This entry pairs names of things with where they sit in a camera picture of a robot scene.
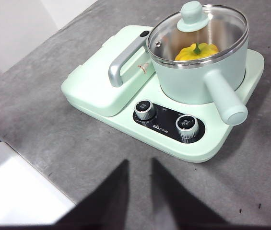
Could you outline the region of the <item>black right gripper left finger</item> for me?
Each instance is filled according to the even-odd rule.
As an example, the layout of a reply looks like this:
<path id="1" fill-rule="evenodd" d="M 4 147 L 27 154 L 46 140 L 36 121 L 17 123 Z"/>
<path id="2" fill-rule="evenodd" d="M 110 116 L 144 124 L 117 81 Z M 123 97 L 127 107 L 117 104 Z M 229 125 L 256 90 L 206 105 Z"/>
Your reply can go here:
<path id="1" fill-rule="evenodd" d="M 129 161 L 123 160 L 92 193 L 54 224 L 1 225 L 0 230 L 123 230 L 129 190 Z"/>

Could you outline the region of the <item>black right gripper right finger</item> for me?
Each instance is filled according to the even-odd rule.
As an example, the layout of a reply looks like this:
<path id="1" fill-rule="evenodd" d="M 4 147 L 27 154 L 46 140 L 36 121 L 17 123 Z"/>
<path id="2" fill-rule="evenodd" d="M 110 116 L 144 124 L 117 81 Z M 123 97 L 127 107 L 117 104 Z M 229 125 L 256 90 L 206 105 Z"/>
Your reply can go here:
<path id="1" fill-rule="evenodd" d="M 271 230 L 271 226 L 230 224 L 190 193 L 156 158 L 151 164 L 156 230 Z"/>

